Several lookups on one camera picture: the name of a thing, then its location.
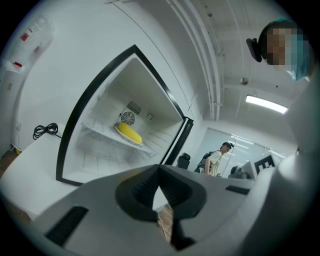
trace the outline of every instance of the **refrigerator shelf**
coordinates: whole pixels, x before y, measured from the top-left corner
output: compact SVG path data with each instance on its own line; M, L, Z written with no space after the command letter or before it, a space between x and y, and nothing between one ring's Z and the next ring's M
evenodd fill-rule
M108 137L109 139L112 139L116 142L125 144L129 147L132 147L136 150L141 150L144 151L146 153L149 153L151 155L157 155L157 153L152 150L150 147L148 147L147 145L133 145L132 143L130 143L129 141L125 140L124 138L120 137L119 134L117 134L116 130L113 127L104 125L102 122L98 121L97 119L94 118L88 118L84 123L83 126L87 127L88 129L101 134L105 137Z

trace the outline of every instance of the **black slot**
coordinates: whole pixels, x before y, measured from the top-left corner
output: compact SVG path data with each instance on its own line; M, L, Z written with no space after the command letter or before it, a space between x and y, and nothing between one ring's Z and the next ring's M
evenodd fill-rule
M68 213L59 220L59 222L45 235L46 238L63 246L72 232L79 225L83 217L87 214L88 209L82 206L74 206Z
M250 192L250 189L248 188L243 188L243 187L238 187L238 186L227 186L225 188L225 190L229 190L238 194L243 194L243 195L248 195L248 193Z

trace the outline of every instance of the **white shirt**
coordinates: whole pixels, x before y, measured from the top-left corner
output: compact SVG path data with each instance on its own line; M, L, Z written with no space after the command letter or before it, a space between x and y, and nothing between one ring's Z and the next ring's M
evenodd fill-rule
M212 155L208 157L208 159L210 160L209 175L217 176L221 157L222 153L219 150L213 152Z

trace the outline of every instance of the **fan grille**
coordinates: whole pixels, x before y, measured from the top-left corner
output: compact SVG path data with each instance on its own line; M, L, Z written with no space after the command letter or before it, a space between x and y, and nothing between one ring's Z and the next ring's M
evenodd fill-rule
M121 123L126 123L131 126L135 123L135 114L132 112L124 112L121 116Z

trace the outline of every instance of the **power cord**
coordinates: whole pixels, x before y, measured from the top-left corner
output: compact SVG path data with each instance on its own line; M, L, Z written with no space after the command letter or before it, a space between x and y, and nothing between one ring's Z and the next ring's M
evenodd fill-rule
M48 133L48 134L52 134L55 135L57 137L59 137L60 139L62 139L59 135L57 135L58 132L58 125L55 122L50 123L49 125L47 125L46 127L44 127L43 125L38 125L36 128L34 128L34 132L33 132L33 139L36 140L38 138L40 138L43 134Z

